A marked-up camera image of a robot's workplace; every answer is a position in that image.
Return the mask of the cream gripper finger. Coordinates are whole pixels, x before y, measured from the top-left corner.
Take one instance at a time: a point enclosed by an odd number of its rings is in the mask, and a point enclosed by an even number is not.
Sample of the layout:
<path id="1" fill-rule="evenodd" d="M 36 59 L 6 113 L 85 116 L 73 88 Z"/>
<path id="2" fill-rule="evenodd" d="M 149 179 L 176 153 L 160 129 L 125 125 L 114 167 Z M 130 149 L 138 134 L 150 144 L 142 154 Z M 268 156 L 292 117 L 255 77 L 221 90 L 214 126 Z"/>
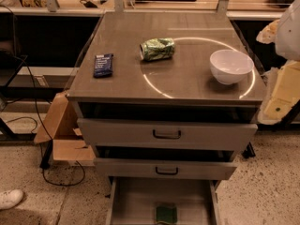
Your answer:
<path id="1" fill-rule="evenodd" d="M 288 61 L 277 72 L 277 80 L 263 113 L 280 120 L 300 100 L 300 62 Z"/>
<path id="2" fill-rule="evenodd" d="M 264 27 L 262 31 L 256 36 L 256 40 L 263 44 L 270 44 L 275 42 L 279 20 L 274 20 Z"/>

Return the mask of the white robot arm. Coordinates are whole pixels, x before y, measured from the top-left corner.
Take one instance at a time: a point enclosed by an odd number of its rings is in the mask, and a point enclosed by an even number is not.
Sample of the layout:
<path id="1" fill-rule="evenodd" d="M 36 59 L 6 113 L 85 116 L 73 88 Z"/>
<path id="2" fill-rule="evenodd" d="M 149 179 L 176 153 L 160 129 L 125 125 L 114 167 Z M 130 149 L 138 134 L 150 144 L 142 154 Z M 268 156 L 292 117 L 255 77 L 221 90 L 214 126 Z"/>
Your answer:
<path id="1" fill-rule="evenodd" d="M 294 0 L 281 18 L 270 22 L 256 36 L 264 44 L 275 44 L 276 54 L 287 62 L 272 68 L 267 95 L 258 120 L 267 125 L 281 121 L 300 100 L 300 0 Z"/>

